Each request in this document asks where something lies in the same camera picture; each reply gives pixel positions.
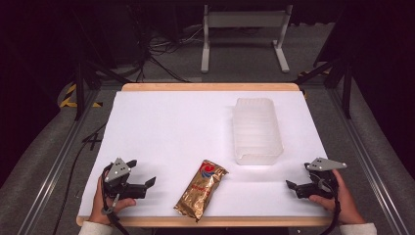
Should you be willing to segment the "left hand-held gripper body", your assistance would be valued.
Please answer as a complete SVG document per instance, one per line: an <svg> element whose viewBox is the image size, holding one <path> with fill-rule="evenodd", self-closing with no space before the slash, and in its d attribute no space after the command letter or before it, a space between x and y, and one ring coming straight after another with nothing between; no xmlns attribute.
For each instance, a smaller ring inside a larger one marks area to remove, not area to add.
<svg viewBox="0 0 415 235"><path fill-rule="evenodd" d="M148 188L145 184L130 184L127 182L132 167L128 167L126 162L117 158L114 163L110 163L103 170L103 190L104 195L111 199L144 199Z"/></svg>

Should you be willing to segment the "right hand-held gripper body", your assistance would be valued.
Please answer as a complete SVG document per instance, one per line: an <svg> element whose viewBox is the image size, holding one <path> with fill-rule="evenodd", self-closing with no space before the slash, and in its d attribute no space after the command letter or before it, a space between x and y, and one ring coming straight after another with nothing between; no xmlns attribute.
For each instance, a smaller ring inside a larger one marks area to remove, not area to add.
<svg viewBox="0 0 415 235"><path fill-rule="evenodd" d="M311 195L318 195L326 199L332 199L339 188L338 181L332 170L346 167L346 163L325 158L316 158L310 163L310 170L308 170L311 182L298 185L297 190L295 190L298 198L308 198Z"/></svg>

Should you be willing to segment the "gold foil snack packet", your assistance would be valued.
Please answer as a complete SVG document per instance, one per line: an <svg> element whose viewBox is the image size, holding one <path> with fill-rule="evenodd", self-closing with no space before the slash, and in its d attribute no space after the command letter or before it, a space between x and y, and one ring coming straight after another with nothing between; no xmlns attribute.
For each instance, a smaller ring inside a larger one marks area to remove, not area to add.
<svg viewBox="0 0 415 235"><path fill-rule="evenodd" d="M203 217L222 177L227 173L223 166L203 160L174 209L181 215L194 218L198 222Z"/></svg>

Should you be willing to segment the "clear plastic container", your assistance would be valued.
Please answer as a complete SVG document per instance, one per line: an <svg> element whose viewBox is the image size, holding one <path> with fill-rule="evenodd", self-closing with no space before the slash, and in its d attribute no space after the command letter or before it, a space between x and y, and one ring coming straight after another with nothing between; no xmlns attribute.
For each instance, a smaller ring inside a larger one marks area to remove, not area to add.
<svg viewBox="0 0 415 235"><path fill-rule="evenodd" d="M233 109L235 160L239 165L274 165L284 152L274 103L239 98Z"/></svg>

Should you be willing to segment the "person's left hand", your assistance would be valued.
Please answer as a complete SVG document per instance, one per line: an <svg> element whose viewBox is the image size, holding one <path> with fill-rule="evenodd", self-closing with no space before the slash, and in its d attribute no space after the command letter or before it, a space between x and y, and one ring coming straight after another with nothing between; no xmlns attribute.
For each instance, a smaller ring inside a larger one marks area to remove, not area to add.
<svg viewBox="0 0 415 235"><path fill-rule="evenodd" d="M93 208L91 211L91 214L89 216L90 222L100 223L104 225L110 225L111 221L109 218L102 213L102 209L104 208L104 203L107 203L107 205L110 207L113 204L112 199L103 199L102 194L102 177L98 178L97 182L97 189L93 200ZM129 207L135 207L136 201L131 198L126 198L123 200L118 200L115 204L114 213L118 214L120 211L129 208Z"/></svg>

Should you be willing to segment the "person's right hand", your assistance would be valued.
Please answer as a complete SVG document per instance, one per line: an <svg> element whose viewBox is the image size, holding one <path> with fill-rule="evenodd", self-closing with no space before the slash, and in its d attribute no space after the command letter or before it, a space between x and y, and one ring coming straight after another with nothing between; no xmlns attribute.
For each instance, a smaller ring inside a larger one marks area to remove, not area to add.
<svg viewBox="0 0 415 235"><path fill-rule="evenodd" d="M341 211L339 213L339 222L341 224L364 224L366 220L358 211L356 203L350 191L346 187L342 176L336 169L333 169L332 172L339 184L338 200L341 206ZM328 212L335 212L334 200L329 200L318 195L311 195L308 200L323 207Z"/></svg>

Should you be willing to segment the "black tripod stand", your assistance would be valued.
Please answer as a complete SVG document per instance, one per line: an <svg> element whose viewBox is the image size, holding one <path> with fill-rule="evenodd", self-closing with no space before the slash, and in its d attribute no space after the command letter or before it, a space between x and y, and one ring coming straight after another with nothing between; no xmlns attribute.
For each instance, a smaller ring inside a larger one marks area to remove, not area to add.
<svg viewBox="0 0 415 235"><path fill-rule="evenodd" d="M86 111L85 90L84 85L87 85L91 90L98 90L101 87L101 80L97 71L108 76L121 84L129 83L129 80L121 75L105 68L102 65L94 63L89 60L79 60L75 66L74 81L76 85L76 120L80 120Z"/></svg>
<svg viewBox="0 0 415 235"><path fill-rule="evenodd" d="M334 61L327 62L314 70L303 71L298 75L295 80L296 85L305 83L313 77L322 74L327 71L328 74L324 80L324 86L326 88L334 89L337 87L340 81L343 82L342 93L342 110L347 118L350 118L349 106L350 106L350 93L351 93L351 81L352 81L352 69L351 63L342 58L335 59Z"/></svg>

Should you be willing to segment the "white metal stand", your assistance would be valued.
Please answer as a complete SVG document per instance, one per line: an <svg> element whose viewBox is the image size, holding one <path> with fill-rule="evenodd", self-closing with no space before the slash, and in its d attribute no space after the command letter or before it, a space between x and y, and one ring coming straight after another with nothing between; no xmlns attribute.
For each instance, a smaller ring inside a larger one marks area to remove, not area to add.
<svg viewBox="0 0 415 235"><path fill-rule="evenodd" d="M279 29L278 38L272 41L280 69L283 73L290 71L288 62L283 52L283 42L293 6L288 5L284 10L278 11L248 11L248 12L215 12L208 5L204 6L203 32L204 46L202 52L201 72L207 73L209 69L209 30L211 28L231 27L275 27Z"/></svg>

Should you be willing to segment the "aluminium floor rail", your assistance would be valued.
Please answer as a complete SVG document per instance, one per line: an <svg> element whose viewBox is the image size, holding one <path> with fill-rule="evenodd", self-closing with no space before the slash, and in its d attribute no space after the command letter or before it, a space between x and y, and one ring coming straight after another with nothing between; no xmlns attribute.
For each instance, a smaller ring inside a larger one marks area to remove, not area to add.
<svg viewBox="0 0 415 235"><path fill-rule="evenodd" d="M390 227L392 228L393 234L410 235L408 228L404 224L404 221L395 206L395 203L392 201L392 197L386 184L381 179L378 170L375 168L375 165L370 158L369 152L364 147L363 142L352 123L352 120L347 118L344 114L341 97L333 89L328 89L327 92L339 116L341 117L343 124L346 127L349 138L353 143L353 147L357 151L357 159L366 175L366 178L370 183L370 186L377 198L379 205L382 208L384 215L386 216Z"/></svg>
<svg viewBox="0 0 415 235"><path fill-rule="evenodd" d="M97 90L88 91L85 95L85 106L83 113L79 116L78 120L75 120L71 125L68 135L60 149L59 154L55 158L52 166L50 167L47 176L42 182L42 185L36 195L35 200L32 203L30 210L28 211L24 221L18 231L18 235L31 235L34 227L40 215L43 213L54 189L63 171L63 168L68 160L69 151L73 146L75 137L81 129L86 116L98 95Z"/></svg>

